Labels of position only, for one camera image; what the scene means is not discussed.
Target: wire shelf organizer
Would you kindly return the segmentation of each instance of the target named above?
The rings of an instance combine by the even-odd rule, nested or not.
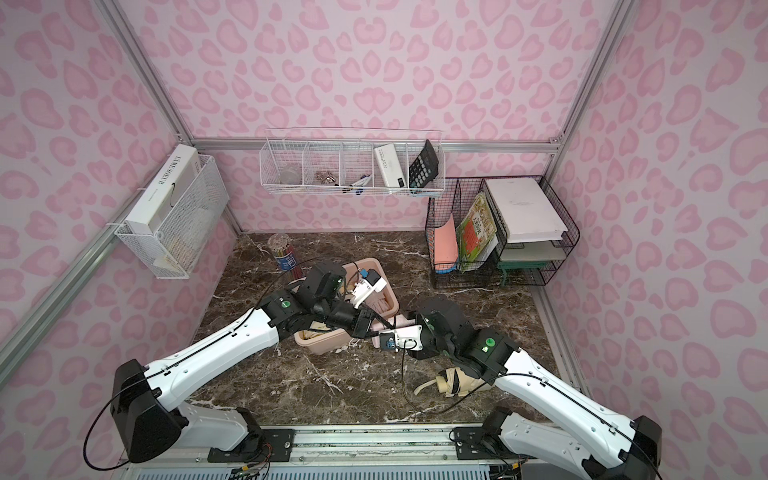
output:
[[[526,176],[450,177],[445,184],[445,194],[439,198],[429,199],[425,235],[429,245],[432,285],[435,288],[473,288],[502,284],[502,272],[497,268],[502,251],[505,248],[525,248],[525,244],[507,244],[506,230],[503,228],[504,223],[499,215],[498,208],[493,202],[492,196],[488,192],[485,181],[491,178],[517,177]],[[579,241],[580,233],[576,222],[574,222],[573,217],[568,213],[568,210],[554,192],[554,189],[543,177],[535,175],[528,175],[528,177],[534,178],[539,183],[539,186],[568,229],[563,233],[560,240],[552,242],[553,246],[563,249],[567,258]],[[469,212],[469,208],[479,192],[484,192],[486,199],[488,199],[488,205],[496,223],[498,245],[491,252],[488,259],[482,262],[460,263],[457,261],[456,263],[435,263],[435,228],[445,225],[451,216],[453,216],[454,224],[458,227]],[[551,280],[563,262],[564,260],[550,260],[541,268],[511,270],[508,273],[506,284],[544,286],[549,283],[549,280]]]
[[[423,188],[409,188],[409,165],[429,140],[438,175]],[[384,184],[373,149],[394,144],[406,187]],[[439,197],[445,189],[442,132],[376,128],[278,128],[266,132],[259,155],[261,184],[273,194],[357,194]],[[366,186],[351,185],[372,175]]]
[[[159,279],[190,277],[230,197],[210,155],[154,235],[136,234],[124,223],[116,234]]]

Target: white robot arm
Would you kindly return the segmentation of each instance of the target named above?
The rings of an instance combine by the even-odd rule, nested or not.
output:
[[[230,325],[180,352],[147,366],[131,360],[118,367],[111,414],[130,461],[147,461],[171,447],[212,448],[209,461],[226,457],[229,462],[250,462],[262,452],[263,432],[247,410],[204,409],[184,400],[213,377],[308,328],[313,320],[344,328],[359,338],[369,336],[377,316],[364,306],[357,309],[336,299],[339,280],[346,277],[338,267],[313,268],[298,291],[275,292]],[[356,290],[359,294],[374,288]],[[459,308],[444,297],[424,302],[416,322],[383,331],[381,345],[407,349],[417,359],[446,355],[467,375],[525,400],[562,427],[538,425],[503,412],[495,415],[495,424],[488,430],[490,445],[541,458],[587,480],[655,477],[660,428],[651,420],[630,420],[583,396],[508,336],[472,328]]]

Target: black calculator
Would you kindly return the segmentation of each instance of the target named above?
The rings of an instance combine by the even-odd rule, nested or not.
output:
[[[438,163],[435,148],[432,142],[427,140],[419,156],[408,167],[409,187],[424,188],[434,180],[438,173]]]

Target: dark marble surface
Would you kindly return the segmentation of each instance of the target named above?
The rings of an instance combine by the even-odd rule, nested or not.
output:
[[[237,319],[278,277],[277,265],[266,249],[268,237],[252,234],[239,239],[195,340]],[[545,368],[557,372],[528,288],[435,291],[429,280],[424,233],[307,233],[292,234],[291,239],[299,260],[333,254],[353,260],[375,257],[392,284],[401,310],[414,308],[418,297],[443,293],[462,306],[475,328],[493,325],[510,334]],[[286,282],[280,279],[276,284]],[[441,415],[418,413],[402,397],[400,365],[400,353],[374,349],[367,340],[353,339],[342,349],[316,356],[293,339],[286,339],[208,382],[195,392],[192,401],[201,406],[246,407],[263,425],[477,422],[496,405],[507,406],[530,419],[546,420],[499,389],[476,392]],[[434,386],[418,397],[412,394],[416,386],[451,366],[444,357],[417,362],[406,356],[405,365],[409,398],[422,410],[439,410],[458,399],[446,399]]]

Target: notebook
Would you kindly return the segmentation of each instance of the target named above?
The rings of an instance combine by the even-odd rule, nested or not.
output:
[[[435,272],[448,273],[456,270],[458,244],[453,215],[445,225],[435,228]]]
[[[565,252],[552,242],[525,243],[523,248],[507,248],[502,252],[502,262],[536,262],[540,260],[565,260]]]
[[[560,240],[568,231],[534,178],[485,181],[507,232],[507,243]]]

